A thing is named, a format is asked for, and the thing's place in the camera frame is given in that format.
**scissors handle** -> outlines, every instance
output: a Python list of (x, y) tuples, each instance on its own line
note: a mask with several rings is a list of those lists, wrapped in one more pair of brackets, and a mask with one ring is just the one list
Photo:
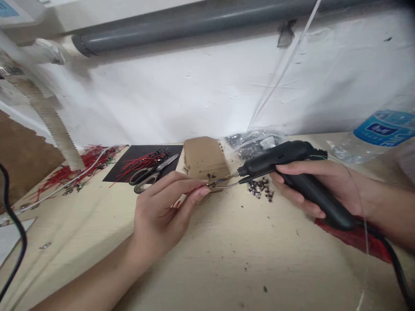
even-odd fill
[(140, 194), (141, 192), (143, 192), (145, 189), (142, 189), (141, 187), (144, 186), (145, 184), (149, 184), (149, 181), (152, 179), (153, 179), (153, 182), (151, 182), (151, 184), (154, 184), (157, 178), (159, 177), (159, 175), (160, 175), (160, 172), (157, 171), (154, 174), (147, 176), (144, 180), (142, 180), (140, 183), (135, 185), (134, 192), (137, 194)]
[(131, 176), (128, 183), (131, 186), (134, 186), (138, 183), (141, 183), (144, 179), (147, 179), (151, 174), (154, 173), (154, 171), (157, 169), (157, 167), (151, 167), (151, 168), (142, 168), (141, 170), (134, 173), (134, 175)]

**table surface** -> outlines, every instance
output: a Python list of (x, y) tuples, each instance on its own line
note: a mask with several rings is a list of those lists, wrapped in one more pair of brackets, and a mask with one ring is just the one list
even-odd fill
[[(330, 150), (329, 144), (343, 136), (291, 139)], [(403, 174), (380, 159), (348, 166), (409, 187)], [(1, 310), (28, 310), (132, 233), (136, 194), (129, 184), (117, 183), (109, 189), (111, 183), (101, 181), (111, 167), (79, 193), (58, 193), (19, 216), (37, 219), (28, 231), (26, 257)], [(39, 249), (48, 242), (50, 247)], [(0, 284), (5, 283), (19, 249), (20, 244), (1, 267)], [(398, 255), (413, 281), (413, 258), (401, 250)], [(404, 308), (392, 266), (325, 233), (278, 192), (269, 203), (240, 185), (209, 195), (179, 245), (136, 282), (115, 310), (355, 310), (363, 288), (362, 310)]]

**right hand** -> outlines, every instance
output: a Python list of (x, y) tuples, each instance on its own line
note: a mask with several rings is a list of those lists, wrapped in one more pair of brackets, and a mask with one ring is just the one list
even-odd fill
[[(137, 197), (131, 249), (152, 264), (173, 248), (189, 226), (196, 205), (210, 193), (207, 180), (173, 171)], [(171, 206), (187, 194), (179, 208)]]
[[(279, 172), (288, 175), (314, 175), (355, 216), (367, 216), (372, 211), (372, 206), (366, 200), (366, 196), (368, 194), (376, 194), (379, 191), (377, 181), (329, 160), (297, 161), (285, 165), (277, 165), (276, 167)], [(326, 214), (317, 204), (304, 199), (302, 194), (285, 185), (281, 175), (273, 172), (270, 176), (276, 188), (295, 206), (311, 216), (317, 218), (326, 217)]]

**soldering iron handle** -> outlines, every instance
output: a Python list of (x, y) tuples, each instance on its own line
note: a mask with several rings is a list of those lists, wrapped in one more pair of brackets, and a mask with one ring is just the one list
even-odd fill
[(355, 226), (354, 216), (313, 175), (286, 175), (278, 172), (285, 183), (300, 192), (305, 199), (317, 204), (326, 214), (325, 223), (336, 230), (351, 231)]

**black soldering iron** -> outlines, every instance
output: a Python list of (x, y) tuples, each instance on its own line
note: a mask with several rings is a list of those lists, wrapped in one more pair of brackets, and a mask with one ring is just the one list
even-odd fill
[(351, 231), (355, 226), (354, 216), (332, 195), (332, 193), (313, 175), (286, 175), (277, 171), (276, 165), (294, 161), (327, 159), (327, 151), (315, 149), (309, 142), (301, 140), (285, 142), (268, 149), (265, 153), (245, 162), (237, 172), (217, 180), (209, 186), (219, 187), (217, 184), (232, 177), (244, 177), (237, 183), (244, 184), (271, 172), (277, 172), (284, 178), (285, 184), (300, 192), (305, 199), (317, 204), (326, 214), (325, 223), (333, 229)]

